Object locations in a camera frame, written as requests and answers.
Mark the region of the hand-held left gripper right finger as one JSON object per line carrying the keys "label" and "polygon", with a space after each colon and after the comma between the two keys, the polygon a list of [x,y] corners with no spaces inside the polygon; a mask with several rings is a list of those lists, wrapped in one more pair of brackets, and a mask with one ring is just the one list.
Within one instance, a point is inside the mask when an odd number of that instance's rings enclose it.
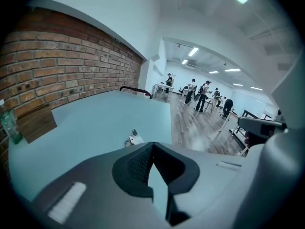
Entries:
{"label": "hand-held left gripper right finger", "polygon": [[152,219],[154,229],[234,229],[240,194],[230,185],[243,159],[153,144],[154,166],[165,185],[165,218]]}

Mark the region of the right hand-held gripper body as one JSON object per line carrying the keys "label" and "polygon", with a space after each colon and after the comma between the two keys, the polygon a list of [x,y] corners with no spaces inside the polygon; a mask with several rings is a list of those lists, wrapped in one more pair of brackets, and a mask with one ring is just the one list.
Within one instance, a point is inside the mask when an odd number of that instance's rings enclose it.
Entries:
{"label": "right hand-held gripper body", "polygon": [[305,56],[301,54],[273,92],[286,129],[269,137],[235,229],[302,229],[305,226]]}

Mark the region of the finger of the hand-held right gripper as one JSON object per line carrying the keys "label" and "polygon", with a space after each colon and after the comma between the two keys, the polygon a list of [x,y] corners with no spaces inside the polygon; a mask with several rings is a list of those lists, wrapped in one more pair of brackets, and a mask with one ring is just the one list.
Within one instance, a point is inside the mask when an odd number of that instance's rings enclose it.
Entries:
{"label": "finger of the hand-held right gripper", "polygon": [[251,117],[239,117],[238,125],[246,132],[261,138],[269,138],[276,133],[284,132],[286,129],[285,123]]}

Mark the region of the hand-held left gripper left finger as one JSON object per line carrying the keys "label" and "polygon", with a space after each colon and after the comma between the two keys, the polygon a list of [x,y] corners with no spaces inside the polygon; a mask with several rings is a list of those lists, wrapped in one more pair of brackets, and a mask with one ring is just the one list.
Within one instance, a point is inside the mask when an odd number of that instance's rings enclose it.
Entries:
{"label": "hand-held left gripper left finger", "polygon": [[153,143],[86,159],[49,183],[34,205],[57,229],[164,229],[148,185]]}

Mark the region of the person's right hand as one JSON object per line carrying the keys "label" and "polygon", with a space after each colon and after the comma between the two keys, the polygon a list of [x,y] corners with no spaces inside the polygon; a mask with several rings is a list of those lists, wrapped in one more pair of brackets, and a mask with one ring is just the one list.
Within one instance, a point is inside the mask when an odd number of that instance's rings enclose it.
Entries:
{"label": "person's right hand", "polygon": [[250,149],[255,145],[264,144],[267,140],[268,138],[262,138],[250,132],[246,132],[244,143],[246,144],[246,147]]}

